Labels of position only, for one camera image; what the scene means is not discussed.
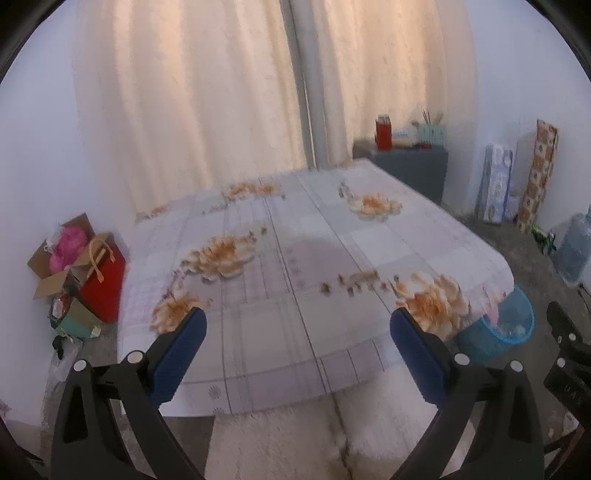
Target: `red container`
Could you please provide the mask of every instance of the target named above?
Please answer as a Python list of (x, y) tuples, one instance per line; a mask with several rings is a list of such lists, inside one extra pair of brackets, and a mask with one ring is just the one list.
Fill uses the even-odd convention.
[(375, 142), (378, 150), (392, 150), (392, 124), (389, 118), (380, 116), (375, 121)]
[[(99, 252), (96, 260), (92, 256), (93, 242), (101, 242), (105, 247)], [(117, 247), (111, 249), (105, 241), (99, 238), (93, 238), (88, 245), (88, 249), (92, 269), (80, 289), (80, 296), (90, 311), (103, 322), (116, 322), (119, 316), (125, 258)]]

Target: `water jug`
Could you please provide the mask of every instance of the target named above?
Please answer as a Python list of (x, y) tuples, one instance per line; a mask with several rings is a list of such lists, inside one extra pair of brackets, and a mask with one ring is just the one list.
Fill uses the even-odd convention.
[(591, 255), (591, 205), (587, 215), (577, 213), (569, 231), (553, 257), (554, 266), (569, 287), (579, 284), (581, 273)]

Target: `white fluffy rug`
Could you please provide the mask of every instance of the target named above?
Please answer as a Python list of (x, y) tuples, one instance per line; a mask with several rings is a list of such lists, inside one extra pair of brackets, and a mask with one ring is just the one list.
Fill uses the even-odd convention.
[[(435, 415), (404, 364), (335, 395), (252, 414), (217, 416), (207, 480), (388, 480)], [(468, 424), (446, 473), (462, 464)]]

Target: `pink item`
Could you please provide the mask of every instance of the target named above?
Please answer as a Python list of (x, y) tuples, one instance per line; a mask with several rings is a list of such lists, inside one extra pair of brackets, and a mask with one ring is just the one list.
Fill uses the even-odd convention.
[(498, 327), (499, 325), (499, 306), (493, 305), (488, 312), (486, 312), (486, 316), (488, 317), (488, 322), (493, 327)]
[(76, 226), (65, 228), (49, 259), (49, 270), (53, 273), (64, 271), (76, 261), (87, 243), (88, 238), (82, 228)]

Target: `bag handle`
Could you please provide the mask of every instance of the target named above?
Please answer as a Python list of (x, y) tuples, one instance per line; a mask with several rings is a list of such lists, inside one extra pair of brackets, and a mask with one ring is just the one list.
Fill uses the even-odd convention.
[(99, 283), (103, 283), (105, 281), (105, 276), (100, 272), (99, 266), (97, 265), (97, 262), (100, 261), (100, 259), (102, 258), (102, 256), (99, 254), (97, 260), (95, 260), (93, 258), (93, 256), (92, 256), (92, 245), (95, 242), (100, 242), (101, 244), (103, 244), (105, 246), (105, 248), (109, 252), (109, 256), (111, 258), (111, 262), (112, 263), (115, 263), (115, 254), (113, 253), (113, 250), (111, 249), (111, 247), (109, 245), (107, 245), (107, 242), (105, 242), (102, 238), (94, 237), (90, 241), (90, 243), (88, 244), (88, 254), (90, 256), (90, 264), (92, 265), (92, 268), (90, 269), (90, 272), (88, 274), (88, 277), (90, 277), (90, 275), (92, 275), (92, 271), (95, 270), (96, 271), (96, 276), (99, 279)]

